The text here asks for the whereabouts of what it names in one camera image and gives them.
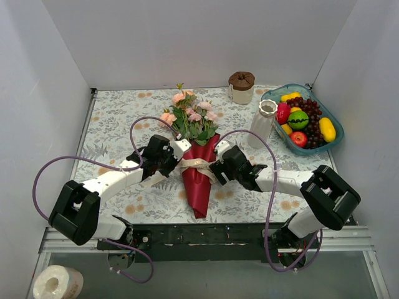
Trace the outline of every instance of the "white wall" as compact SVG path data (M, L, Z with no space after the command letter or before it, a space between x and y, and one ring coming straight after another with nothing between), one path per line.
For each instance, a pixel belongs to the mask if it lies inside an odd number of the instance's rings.
M356 0L43 0L90 87L312 83Z
M399 3L358 0L317 80L315 92L345 138L333 150L340 174L360 193L392 298L399 298Z
M40 0L0 0L0 298L25 298L46 222L32 204L39 168L74 154L90 90ZM70 163L40 183L46 213Z

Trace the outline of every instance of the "floral tablecloth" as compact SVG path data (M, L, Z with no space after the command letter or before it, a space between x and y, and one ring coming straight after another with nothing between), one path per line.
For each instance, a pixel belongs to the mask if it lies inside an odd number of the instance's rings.
M233 103L227 96L227 88L196 88L192 91L199 99L212 101L218 114L218 133L251 126L253 115L261 95L271 86L255 86L254 98L248 105ZM98 92L81 155L96 161L117 166L132 153L129 140L130 125L141 116L160 116L163 109L171 105L177 90L116 90ZM171 138L171 133L160 128L155 120L136 124L133 131L137 146L147 145L149 138L160 134ZM252 149L247 144L245 133L227 138L238 144L253 163L271 165L266 149ZM279 169L313 170L320 164L331 166L328 153L313 156L296 156L272 133L268 139ZM79 162L75 180L82 182L107 171L105 168ZM232 223L264 222L270 193L247 191L236 181L211 188L208 216L195 219L188 205L180 170L176 169L168 179L149 186L135 184L107 201L100 209L102 214L118 215L131 223ZM271 221L284 222L292 213L305 209L307 204L299 197L276 194Z

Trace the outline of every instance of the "bouquet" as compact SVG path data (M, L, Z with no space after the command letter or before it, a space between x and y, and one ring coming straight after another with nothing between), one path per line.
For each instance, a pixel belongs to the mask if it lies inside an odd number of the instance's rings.
M184 91L183 83L177 87L180 92L173 96L173 106L165 109L160 118L191 142L191 150L183 157L182 177L188 204L195 217L205 218L211 192L210 180L214 181L208 165L216 160L213 145L220 138L215 124L218 117L212 112L212 102L196 103L197 96L189 90Z

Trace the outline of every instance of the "brown lid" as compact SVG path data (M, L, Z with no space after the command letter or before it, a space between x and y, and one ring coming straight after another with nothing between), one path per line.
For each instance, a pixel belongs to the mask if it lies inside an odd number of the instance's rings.
M229 78L229 86L232 85L235 90L249 90L255 84L255 76L249 72L236 72Z

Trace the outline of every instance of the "grapes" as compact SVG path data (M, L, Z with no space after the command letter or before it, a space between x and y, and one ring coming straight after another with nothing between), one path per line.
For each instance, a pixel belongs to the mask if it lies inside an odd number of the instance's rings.
M311 98L306 100L302 97L295 97L287 101L287 104L292 107L299 107L309 117L308 125L301 131L305 133L307 137L306 149L315 149L326 145L324 136L320 132L319 120L323 114L320 111L320 105L316 101L312 101Z

